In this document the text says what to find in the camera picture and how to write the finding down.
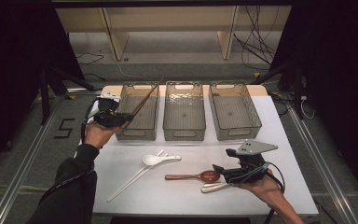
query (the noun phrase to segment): chopstick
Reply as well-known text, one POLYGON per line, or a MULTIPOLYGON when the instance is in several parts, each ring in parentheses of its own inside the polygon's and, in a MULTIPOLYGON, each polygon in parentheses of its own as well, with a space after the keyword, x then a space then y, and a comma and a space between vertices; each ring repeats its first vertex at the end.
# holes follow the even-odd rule
MULTIPOLYGON (((157 155, 160 156, 164 150, 161 150, 157 155)), ((121 193, 124 189, 129 187, 133 182, 135 182, 137 179, 139 179, 142 175, 146 174, 147 171, 149 171, 151 168, 153 168, 154 165, 145 165, 141 170, 138 171, 131 179, 129 179, 120 189, 118 189, 112 196, 110 196, 107 201, 112 201, 116 196, 118 196, 119 193, 121 193)))
MULTIPOLYGON (((139 103, 131 112, 131 114, 135 117, 136 114, 138 114, 138 112, 142 109, 142 107, 144 106, 144 104, 147 102, 147 100, 149 99, 150 95, 152 94, 152 92, 156 89, 156 87, 159 85, 159 83, 162 82, 164 78, 162 78, 153 88, 152 90, 145 96, 144 99, 142 99, 141 103, 139 103)), ((130 125, 130 121, 128 121, 124 126, 123 129, 126 129, 129 125, 130 125)))

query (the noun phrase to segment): gray floor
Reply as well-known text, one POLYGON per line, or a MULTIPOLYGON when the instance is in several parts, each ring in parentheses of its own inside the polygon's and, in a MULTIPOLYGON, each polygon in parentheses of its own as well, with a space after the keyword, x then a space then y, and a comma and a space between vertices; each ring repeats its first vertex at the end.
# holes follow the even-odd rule
MULTIPOLYGON (((119 84, 127 80, 153 79, 165 77, 171 80, 210 80, 244 79, 252 81, 255 73, 266 73, 265 70, 249 68, 243 64, 268 68, 256 57, 247 52, 241 57, 241 46, 234 41, 229 60, 223 60, 216 33, 134 33, 131 34, 128 46, 125 49, 123 60, 118 64, 113 60, 112 54, 103 34, 70 34, 71 43, 78 56, 84 52, 103 55, 103 58, 91 64, 81 64, 86 80, 96 87, 119 84)), ((268 44, 276 48, 280 38, 279 32, 268 36, 268 44)), ((101 56, 83 55, 78 58, 80 63, 92 62, 101 56)), ((276 84, 279 76, 265 83, 268 91, 278 91, 276 84)), ((66 82, 68 88, 77 88, 77 85, 66 82)), ((79 142, 81 118, 84 116, 90 101, 95 98, 91 92, 76 91, 68 93, 69 96, 62 101, 52 99, 57 105, 54 120, 46 129, 46 138, 37 148, 37 154, 32 160, 26 176, 14 195, 13 203, 7 205, 7 215, 4 223, 24 223, 33 213, 37 202, 52 183, 55 170, 66 157, 73 156, 75 147, 79 142), (67 135, 67 131, 60 131, 60 125, 73 129, 68 138, 57 138, 67 135)), ((277 112, 282 113, 285 107, 276 103, 277 112)), ((301 172, 308 184, 311 195, 324 211, 317 217, 304 217, 307 223, 334 223, 328 216, 330 214, 337 223, 349 223, 343 217, 341 209, 337 206, 335 196, 326 185, 321 170, 311 156, 310 149, 303 141, 298 131, 291 110, 281 116, 282 125, 296 155, 301 172)), ((41 120, 41 102, 35 99, 30 106, 29 113, 12 139, 12 149, 3 151, 0 155, 0 202, 7 188, 13 180, 19 179, 16 175, 23 166, 23 160, 34 148, 34 138, 38 135, 41 120)), ((304 124, 321 152, 322 157, 328 161, 327 167, 337 181, 338 189, 342 191, 358 223, 358 182, 351 174, 345 161, 336 153, 336 147, 326 131, 317 113, 313 119, 304 119, 304 124)), ((252 223, 263 223, 264 217, 252 217, 252 223)), ((110 217, 95 216, 92 223, 109 223, 110 217)), ((281 223, 273 218, 271 223, 281 223)))

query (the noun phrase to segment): wooden spoon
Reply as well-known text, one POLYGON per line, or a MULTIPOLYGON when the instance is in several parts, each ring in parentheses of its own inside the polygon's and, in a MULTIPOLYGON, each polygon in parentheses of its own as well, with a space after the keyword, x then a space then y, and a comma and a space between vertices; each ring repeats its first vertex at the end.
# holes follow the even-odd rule
POLYGON ((220 174, 216 171, 209 170, 200 173, 199 175, 165 175, 166 180, 198 178, 205 183, 213 183, 220 178, 220 174))

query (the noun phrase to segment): floor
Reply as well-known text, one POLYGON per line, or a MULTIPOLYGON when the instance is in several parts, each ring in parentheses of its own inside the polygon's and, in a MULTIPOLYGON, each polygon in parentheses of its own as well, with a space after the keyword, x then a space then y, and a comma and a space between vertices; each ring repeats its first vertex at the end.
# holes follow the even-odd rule
MULTIPOLYGON (((249 33, 237 33, 245 39, 249 33)), ((266 42, 276 49, 280 32, 265 32, 266 42)), ((251 53, 242 52, 233 42, 229 60, 224 60, 214 32, 133 33, 125 48, 123 59, 113 60, 104 34, 70 34, 70 41, 86 75, 97 87, 126 80, 148 80, 168 77, 171 80, 255 80, 269 66, 251 53)), ((317 217, 304 217, 307 223, 358 223, 358 183, 345 161, 337 153, 317 112, 312 116, 310 105, 304 104, 308 118, 298 120, 296 113, 285 104, 290 92, 279 92, 279 76, 264 83, 270 92, 280 94, 277 112, 296 155, 311 195, 320 208, 317 217)), ((13 137, 11 150, 0 155, 0 223, 24 223, 32 214, 41 194, 51 185, 54 171, 61 160, 73 155, 78 135, 65 133, 60 126, 68 125, 72 133, 79 132, 76 123, 98 92, 76 91, 77 85, 65 82, 72 89, 67 97, 51 95, 54 120, 40 125, 41 103, 35 99, 27 119, 13 137)), ((111 217, 94 216, 92 223, 109 223, 111 217)), ((263 223, 264 217, 251 217, 252 223, 263 223)), ((271 223, 282 223, 277 217, 271 223)))

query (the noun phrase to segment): white ladle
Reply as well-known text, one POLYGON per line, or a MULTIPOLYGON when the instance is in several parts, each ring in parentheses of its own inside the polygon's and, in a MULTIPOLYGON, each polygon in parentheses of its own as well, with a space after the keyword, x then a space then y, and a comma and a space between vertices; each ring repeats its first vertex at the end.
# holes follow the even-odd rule
POLYGON ((142 161, 146 165, 156 165, 162 161, 172 161, 172 160, 179 161, 181 159, 182 159, 182 157, 180 157, 180 156, 159 157, 159 156, 155 156, 155 155, 144 155, 144 157, 142 158, 142 161))

